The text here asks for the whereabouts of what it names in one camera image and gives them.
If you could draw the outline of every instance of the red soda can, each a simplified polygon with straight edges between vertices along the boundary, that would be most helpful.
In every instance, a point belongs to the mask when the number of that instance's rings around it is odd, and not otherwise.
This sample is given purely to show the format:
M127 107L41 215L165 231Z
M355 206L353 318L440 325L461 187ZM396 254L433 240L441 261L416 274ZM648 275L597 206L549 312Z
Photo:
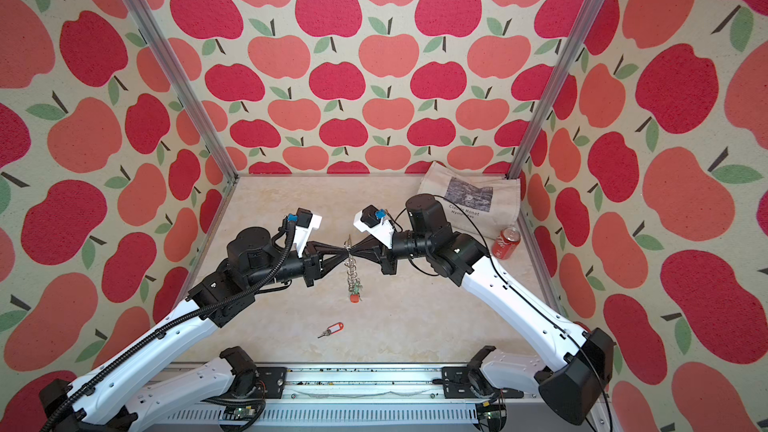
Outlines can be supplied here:
M496 241L491 246L491 253L503 260L509 258L519 244L520 231L515 227L506 227L496 237Z

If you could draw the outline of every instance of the canvas bag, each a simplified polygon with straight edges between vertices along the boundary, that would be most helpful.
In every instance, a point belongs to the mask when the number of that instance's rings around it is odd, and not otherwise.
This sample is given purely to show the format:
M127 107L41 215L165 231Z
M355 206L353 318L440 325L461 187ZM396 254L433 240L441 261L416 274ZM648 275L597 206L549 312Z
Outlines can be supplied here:
M513 226L520 212L520 181L503 177L464 177L437 162L433 162L422 183L419 194L443 196L455 202L491 240L508 226ZM475 228L456 207L437 198L446 211L446 218L454 229L477 234Z

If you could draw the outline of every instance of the patterned wall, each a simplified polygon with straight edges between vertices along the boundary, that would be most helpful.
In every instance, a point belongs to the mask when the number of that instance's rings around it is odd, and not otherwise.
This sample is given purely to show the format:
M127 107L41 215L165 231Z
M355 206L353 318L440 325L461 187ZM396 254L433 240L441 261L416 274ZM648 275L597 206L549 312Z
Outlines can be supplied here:
M0 430L27 432L170 310L225 184L120 0L0 0L0 36Z
M158 0L152 8L168 37L200 54L192 86L209 110L226 111L220 138L241 172L425 172L432 160L505 172L581 1ZM607 12L595 47L610 41L617 14Z
M524 213L568 316L618 342L626 432L761 430L768 0L610 1L619 32L573 65Z

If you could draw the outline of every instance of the beige tabletop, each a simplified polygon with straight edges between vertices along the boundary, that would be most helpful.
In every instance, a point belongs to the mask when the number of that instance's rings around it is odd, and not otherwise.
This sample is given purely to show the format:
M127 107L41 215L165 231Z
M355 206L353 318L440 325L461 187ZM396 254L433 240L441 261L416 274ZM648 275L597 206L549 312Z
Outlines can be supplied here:
M352 218L373 204L395 215L416 194L421 176L243 177L226 209L194 283L226 257L226 244L246 227L261 226L274 234L282 217L308 208L322 216L310 240L342 245L365 235ZM409 228L406 215L399 221ZM432 272L422 258L416 264ZM542 292L521 244L503 264L520 283ZM362 300L349 300L346 268L336 267L308 288L296 280L283 292L256 297L232 322L199 342L178 361L208 361L222 350L241 346L256 362L462 362L484 345L513 354L533 349L510 325L474 295L443 277L427 277L407 261L397 275L382 275L379 266L357 259ZM317 338L326 327L344 329Z

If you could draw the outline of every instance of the key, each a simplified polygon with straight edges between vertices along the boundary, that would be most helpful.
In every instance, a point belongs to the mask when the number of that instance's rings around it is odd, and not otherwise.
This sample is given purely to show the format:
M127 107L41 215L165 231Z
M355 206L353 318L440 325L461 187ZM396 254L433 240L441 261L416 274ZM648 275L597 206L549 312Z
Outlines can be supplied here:
M344 328L344 324L341 322L336 322L334 325L331 325L326 329L326 331L322 332L317 338L322 338L327 335L335 334L336 332L340 331Z

